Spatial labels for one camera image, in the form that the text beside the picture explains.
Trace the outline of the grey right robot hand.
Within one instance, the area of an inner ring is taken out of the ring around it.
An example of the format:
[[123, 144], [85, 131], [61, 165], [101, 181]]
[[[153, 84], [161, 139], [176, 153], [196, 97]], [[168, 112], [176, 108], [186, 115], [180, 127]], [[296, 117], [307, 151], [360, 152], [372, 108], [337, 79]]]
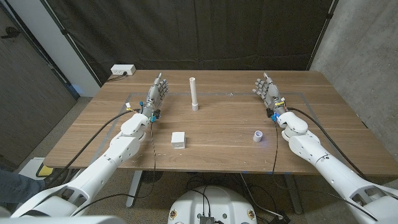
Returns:
[[287, 112], [285, 100], [267, 72], [264, 72], [263, 79], [258, 78], [254, 84], [255, 88], [252, 91], [263, 100], [268, 117], [279, 117]]

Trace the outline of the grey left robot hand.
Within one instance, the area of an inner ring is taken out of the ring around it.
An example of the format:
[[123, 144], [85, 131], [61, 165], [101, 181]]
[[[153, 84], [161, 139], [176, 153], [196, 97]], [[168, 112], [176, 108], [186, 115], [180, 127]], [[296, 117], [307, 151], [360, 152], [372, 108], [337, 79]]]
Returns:
[[156, 110], [159, 110], [164, 98], [169, 92], [169, 86], [166, 79], [162, 78], [162, 73], [159, 73], [155, 78], [153, 85], [149, 88], [145, 102], [142, 106], [142, 114], [148, 118], [151, 117]]

